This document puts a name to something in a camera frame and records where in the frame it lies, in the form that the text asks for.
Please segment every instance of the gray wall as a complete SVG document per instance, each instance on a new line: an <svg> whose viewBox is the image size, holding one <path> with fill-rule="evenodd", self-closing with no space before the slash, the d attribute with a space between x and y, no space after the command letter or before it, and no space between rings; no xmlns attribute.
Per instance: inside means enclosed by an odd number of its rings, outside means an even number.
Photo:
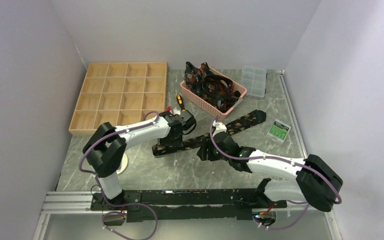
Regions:
<svg viewBox="0 0 384 240"><path fill-rule="evenodd" d="M51 0L85 62L285 69L320 0Z"/></svg>
<svg viewBox="0 0 384 240"><path fill-rule="evenodd" d="M0 0L0 240L32 239L84 72L48 0Z"/></svg>
<svg viewBox="0 0 384 240"><path fill-rule="evenodd" d="M384 0L323 0L285 79L307 149L343 178L344 239L384 239Z"/></svg>

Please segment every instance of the gray marble surface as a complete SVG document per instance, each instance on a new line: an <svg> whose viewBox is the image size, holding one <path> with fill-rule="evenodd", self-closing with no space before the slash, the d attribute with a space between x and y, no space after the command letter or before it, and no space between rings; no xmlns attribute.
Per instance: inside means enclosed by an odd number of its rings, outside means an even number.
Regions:
<svg viewBox="0 0 384 240"><path fill-rule="evenodd" d="M242 70L224 69L219 71L234 81L241 81ZM246 95L238 107L223 122L229 123L255 109L263 110L267 113L266 122L233 135L233 139L240 146L254 147L269 154L290 158L303 157L294 131L288 134L282 145L276 145L265 137L275 119L293 126L285 94L282 91L281 83L276 77L276 72L274 70L268 70L267 72L267 92L265 97L257 99ZM175 97L176 94L182 92L180 88L182 80L183 70L168 71L167 106L171 105L179 108ZM194 132L184 136L183 139L207 133L213 116L186 98L184 104L185 108L195 116L197 127ZM95 184L91 174L82 173L78 169L82 148L88 140L89 137L84 136L72 137L56 188L57 191L86 191ZM151 146L156 143L157 140L144 142L126 151L128 168L118 176L124 189L255 188L263 178L269 177L264 174L238 172L225 161L201 161L196 155L198 148L155 158L152 155ZM83 167L92 170L86 161Z"/></svg>

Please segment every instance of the pink basket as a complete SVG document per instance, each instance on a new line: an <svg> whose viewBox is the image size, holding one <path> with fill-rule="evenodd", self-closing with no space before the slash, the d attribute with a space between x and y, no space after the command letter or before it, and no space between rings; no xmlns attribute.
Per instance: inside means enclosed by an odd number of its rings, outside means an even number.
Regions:
<svg viewBox="0 0 384 240"><path fill-rule="evenodd" d="M216 71L214 68L210 67L210 69L211 69L211 71L214 74L220 75L220 76L223 76L223 77L227 78L227 76L225 76L225 75L221 74L220 72ZM200 98L199 96L195 95L195 93L191 92L186 87L185 81L182 81L180 83L180 87L181 87L181 92L182 92L183 97L188 98L193 103L195 103L196 105L200 106L202 109L207 111L209 114L211 114L213 116L217 115L218 116L218 120L219 121L223 121L231 113L231 111L233 111L233 109L236 108L236 106L240 102L242 102L244 95L247 93L247 89L245 87L239 85L235 81L233 81L233 84L234 84L234 89L240 92L240 97L237 100L237 102L225 113L222 113L221 111L217 110L217 108L215 108L214 106L212 106L211 104L209 104L208 102L206 102L205 100Z"/></svg>

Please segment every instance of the transparent organizer box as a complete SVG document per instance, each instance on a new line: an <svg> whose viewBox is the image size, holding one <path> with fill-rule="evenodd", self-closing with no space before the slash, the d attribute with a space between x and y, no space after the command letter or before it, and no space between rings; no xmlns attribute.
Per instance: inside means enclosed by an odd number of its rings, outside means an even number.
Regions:
<svg viewBox="0 0 384 240"><path fill-rule="evenodd" d="M262 98L266 94L266 78L266 69L244 66L240 84L248 90L247 95Z"/></svg>

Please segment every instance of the wooden compartment box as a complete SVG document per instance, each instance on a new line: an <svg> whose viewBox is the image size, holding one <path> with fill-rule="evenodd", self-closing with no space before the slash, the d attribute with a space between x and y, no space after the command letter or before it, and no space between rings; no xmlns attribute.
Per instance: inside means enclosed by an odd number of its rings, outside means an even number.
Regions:
<svg viewBox="0 0 384 240"><path fill-rule="evenodd" d="M92 135L105 122L113 126L144 120L166 105L166 62L89 64L69 127L73 135ZM155 117L150 114L146 119Z"/></svg>

